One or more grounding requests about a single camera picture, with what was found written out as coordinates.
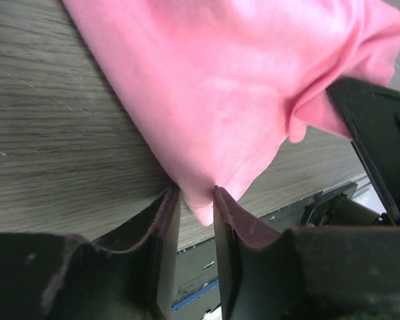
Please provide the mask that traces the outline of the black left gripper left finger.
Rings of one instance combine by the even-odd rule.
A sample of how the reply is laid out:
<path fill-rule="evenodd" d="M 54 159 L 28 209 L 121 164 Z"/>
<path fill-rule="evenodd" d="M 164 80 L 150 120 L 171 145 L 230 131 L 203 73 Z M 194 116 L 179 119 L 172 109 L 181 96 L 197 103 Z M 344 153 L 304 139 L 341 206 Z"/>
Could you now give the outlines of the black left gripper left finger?
<path fill-rule="evenodd" d="M 179 190 L 168 188 L 142 212 L 95 240 L 126 264 L 128 297 L 151 319 L 171 317 L 179 224 Z"/>

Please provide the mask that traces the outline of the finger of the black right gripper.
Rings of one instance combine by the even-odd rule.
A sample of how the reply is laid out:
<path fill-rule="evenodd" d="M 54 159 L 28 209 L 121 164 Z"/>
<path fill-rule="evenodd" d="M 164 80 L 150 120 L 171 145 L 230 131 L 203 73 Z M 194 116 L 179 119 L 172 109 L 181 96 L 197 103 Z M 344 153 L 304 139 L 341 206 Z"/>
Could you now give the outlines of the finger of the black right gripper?
<path fill-rule="evenodd" d="M 388 216 L 400 225 L 400 91 L 343 78 L 326 92 Z"/>

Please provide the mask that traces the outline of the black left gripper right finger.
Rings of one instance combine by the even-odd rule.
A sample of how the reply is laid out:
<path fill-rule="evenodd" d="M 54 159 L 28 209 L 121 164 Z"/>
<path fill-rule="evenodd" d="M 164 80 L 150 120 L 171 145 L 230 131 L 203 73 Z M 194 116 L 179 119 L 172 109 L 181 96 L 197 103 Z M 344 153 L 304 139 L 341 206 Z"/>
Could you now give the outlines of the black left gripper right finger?
<path fill-rule="evenodd" d="M 224 319 L 280 319 L 287 280 L 281 234 L 222 187 L 213 189 L 213 218 Z"/>

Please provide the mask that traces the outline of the pink t shirt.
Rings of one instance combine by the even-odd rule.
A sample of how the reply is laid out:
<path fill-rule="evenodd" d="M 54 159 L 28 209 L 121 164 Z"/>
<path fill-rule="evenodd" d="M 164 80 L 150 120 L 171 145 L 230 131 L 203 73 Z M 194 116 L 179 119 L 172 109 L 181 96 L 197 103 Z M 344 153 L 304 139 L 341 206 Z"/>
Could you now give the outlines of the pink t shirt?
<path fill-rule="evenodd" d="M 400 11 L 383 1 L 66 1 L 102 72 L 203 225 L 308 126 L 348 137 L 325 89 L 386 85 Z"/>

